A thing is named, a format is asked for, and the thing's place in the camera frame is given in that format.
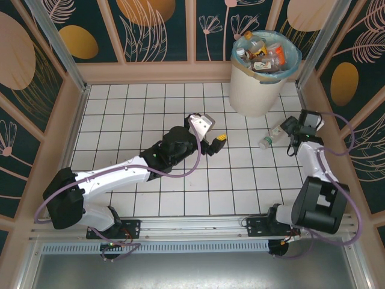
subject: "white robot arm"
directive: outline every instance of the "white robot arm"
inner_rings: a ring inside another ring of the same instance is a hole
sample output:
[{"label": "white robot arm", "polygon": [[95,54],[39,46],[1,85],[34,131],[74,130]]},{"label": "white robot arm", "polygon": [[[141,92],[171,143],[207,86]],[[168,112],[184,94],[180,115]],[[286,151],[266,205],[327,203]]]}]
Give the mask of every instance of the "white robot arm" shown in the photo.
[{"label": "white robot arm", "polygon": [[77,182],[78,185],[47,203],[54,228],[81,224],[110,237],[116,235],[122,223],[115,209],[94,204],[93,199],[117,187],[151,181],[170,173],[173,166],[194,153],[198,145],[203,155],[216,154],[226,143],[226,136],[219,136],[208,144],[204,137],[214,125],[215,121],[208,115],[192,114],[185,119],[184,126],[173,127],[161,141],[128,161],[89,172],[73,173],[69,167],[61,169],[43,193],[44,200],[69,184]]},{"label": "white robot arm", "polygon": [[[334,234],[339,228],[347,199],[326,177],[325,173],[338,182],[326,160],[322,139],[315,136],[322,125],[321,115],[307,110],[302,110],[298,120],[291,117],[282,123],[281,127],[291,138],[292,155],[298,157],[306,180],[293,204],[275,204],[272,211],[279,223]],[[340,185],[349,193],[347,185]]]}]

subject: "trash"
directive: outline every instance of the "trash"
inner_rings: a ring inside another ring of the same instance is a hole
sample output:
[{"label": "trash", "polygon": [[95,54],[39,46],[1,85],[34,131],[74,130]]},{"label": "trash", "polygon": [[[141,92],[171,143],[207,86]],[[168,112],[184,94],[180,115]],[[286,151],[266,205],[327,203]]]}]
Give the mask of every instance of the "trash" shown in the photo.
[{"label": "trash", "polygon": [[251,31],[246,31],[245,39],[249,42],[249,50],[254,56],[267,55],[265,42],[260,37],[253,35]]},{"label": "trash", "polygon": [[284,132],[285,131],[281,128],[281,126],[277,125],[275,128],[269,130],[269,136],[259,141],[259,147],[261,149],[267,149],[272,143],[277,142]]},{"label": "trash", "polygon": [[301,59],[301,52],[290,40],[274,31],[246,31],[234,43],[232,52],[234,65],[237,61],[252,70],[248,75],[263,81],[287,78],[298,69]]}]

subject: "trash can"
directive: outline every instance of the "trash can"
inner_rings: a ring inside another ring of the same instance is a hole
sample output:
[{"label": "trash can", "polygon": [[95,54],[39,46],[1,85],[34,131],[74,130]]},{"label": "trash can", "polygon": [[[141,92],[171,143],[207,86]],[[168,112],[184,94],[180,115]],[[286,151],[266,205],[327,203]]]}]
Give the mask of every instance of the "trash can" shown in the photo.
[{"label": "trash can", "polygon": [[254,72],[246,68],[236,54],[237,48],[247,48],[245,37],[242,36],[233,45],[230,105],[244,116],[259,117],[271,109],[288,77],[298,70],[302,53],[278,32],[262,30],[253,34],[262,38],[266,46],[281,43],[286,60],[282,71],[272,74]]}]

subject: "cable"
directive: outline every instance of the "cable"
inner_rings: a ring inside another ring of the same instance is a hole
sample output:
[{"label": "cable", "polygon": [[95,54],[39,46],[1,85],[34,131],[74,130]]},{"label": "cable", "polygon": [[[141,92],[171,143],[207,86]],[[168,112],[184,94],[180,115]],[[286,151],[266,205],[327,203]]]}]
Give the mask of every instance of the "cable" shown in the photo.
[{"label": "cable", "polygon": [[321,241],[323,241],[325,243],[336,245],[336,246],[348,246],[348,245],[351,245],[354,242],[356,242],[360,238],[360,236],[362,235],[362,231],[363,231],[363,228],[362,228],[363,227],[362,216],[361,216],[360,210],[358,209],[356,203],[353,201],[351,196],[326,171],[324,163],[322,162],[321,152],[322,151],[328,151],[328,152],[332,153],[333,155],[336,155],[336,156],[339,156],[339,157],[341,157],[343,155],[347,155],[353,149],[354,142],[356,140],[355,132],[353,130],[352,125],[343,116],[340,116],[339,114],[336,114],[336,113],[321,113],[321,114],[327,114],[327,115],[331,115],[331,116],[340,118],[341,120],[343,120],[346,123],[346,125],[349,127],[349,129],[351,131],[351,143],[350,143],[349,148],[345,152],[335,152],[332,149],[323,147],[323,148],[321,148],[320,150],[317,151],[316,157],[317,157],[319,165],[321,166],[321,170],[325,174],[326,178],[343,194],[343,196],[348,200],[348,202],[352,206],[354,212],[356,213],[356,216],[357,216],[357,232],[356,232],[355,236],[352,239],[350,239],[349,241],[339,242],[339,241],[329,240],[328,238],[323,237],[321,234],[319,234],[319,233],[317,233],[317,232],[315,232],[315,231],[313,231],[311,229],[307,229],[307,228],[305,228],[305,229],[308,230],[309,232],[311,232],[314,236],[316,236],[317,238],[319,238]]},{"label": "cable", "polygon": [[304,228],[305,230],[307,230],[309,233],[310,233],[310,236],[312,238],[312,242],[310,243],[310,246],[307,250],[303,251],[302,253],[296,255],[296,256],[278,256],[278,255],[273,255],[273,258],[278,258],[278,259],[285,259],[285,260],[297,260],[297,259],[300,259],[300,258],[303,258],[305,257],[306,255],[308,255],[312,249],[313,249],[313,245],[314,245],[314,233],[309,230],[309,229],[306,229]]},{"label": "cable", "polygon": [[[202,153],[202,148],[200,146],[200,140],[199,140],[199,135],[198,135],[198,132],[197,130],[195,129],[192,121],[189,119],[188,120],[190,126],[192,127],[192,130],[194,132],[194,135],[195,135],[195,138],[197,140],[197,150],[198,150],[198,157],[197,157],[197,160],[195,162],[195,165],[192,167],[191,170],[189,170],[188,172],[186,173],[183,173],[181,175],[169,175],[168,173],[164,173],[164,172],[161,172],[160,170],[156,170],[156,169],[153,169],[151,167],[146,167],[146,166],[142,166],[142,165],[139,165],[139,164],[131,164],[131,165],[127,165],[127,166],[121,166],[121,167],[114,167],[112,169],[108,169],[108,170],[105,170],[103,172],[100,172],[100,173],[96,173],[94,175],[91,175],[89,177],[86,177],[86,178],[83,178],[83,179],[80,179],[79,181],[75,181],[75,182],[72,182],[71,184],[68,184],[68,185],[65,185],[64,187],[60,188],[59,190],[57,190],[55,193],[53,193],[52,195],[50,195],[36,210],[35,214],[34,214],[34,220],[37,224],[47,224],[47,223],[50,223],[52,222],[52,220],[39,220],[39,214],[41,213],[41,211],[44,209],[44,207],[54,198],[56,197],[57,195],[59,195],[60,193],[68,190],[69,188],[72,188],[76,185],[79,185],[79,184],[82,184],[83,182],[87,182],[89,180],[92,180],[92,179],[96,179],[100,176],[103,176],[103,175],[107,175],[109,173],[113,173],[113,172],[117,172],[119,170],[125,170],[125,169],[129,169],[129,168],[138,168],[138,169],[146,169],[150,172],[153,172],[153,173],[157,173],[161,176],[167,176],[169,178],[183,178],[185,176],[188,176],[190,174],[193,173],[193,171],[195,171],[195,169],[198,167],[199,165],[199,162],[200,162],[200,155]],[[100,232],[98,230],[96,230],[95,228],[91,228],[91,230],[97,235],[99,236],[99,238],[109,242],[109,243],[112,243],[112,244],[115,244],[115,245],[118,245],[118,246],[135,246],[132,250],[130,250],[128,253],[125,253],[123,254],[123,256],[121,258],[124,258],[128,255],[130,255],[133,251],[137,250],[139,247],[140,247],[140,243],[132,243],[132,244],[127,244],[127,243],[121,243],[121,242],[117,242],[117,241],[112,241],[106,237],[104,237],[102,234],[100,234]]]}]

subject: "bottle cap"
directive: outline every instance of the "bottle cap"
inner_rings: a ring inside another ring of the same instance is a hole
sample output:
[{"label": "bottle cap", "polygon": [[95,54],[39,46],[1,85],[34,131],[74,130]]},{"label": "bottle cap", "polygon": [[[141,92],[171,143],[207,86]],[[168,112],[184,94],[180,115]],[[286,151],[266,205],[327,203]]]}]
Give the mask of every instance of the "bottle cap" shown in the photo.
[{"label": "bottle cap", "polygon": [[246,40],[250,40],[253,36],[253,33],[251,31],[246,31],[244,36]]},{"label": "bottle cap", "polygon": [[236,54],[239,55],[239,56],[245,55],[245,49],[237,48]]},{"label": "bottle cap", "polygon": [[261,149],[267,149],[269,146],[270,146],[270,143],[266,140],[266,138],[259,141],[259,147]]}]

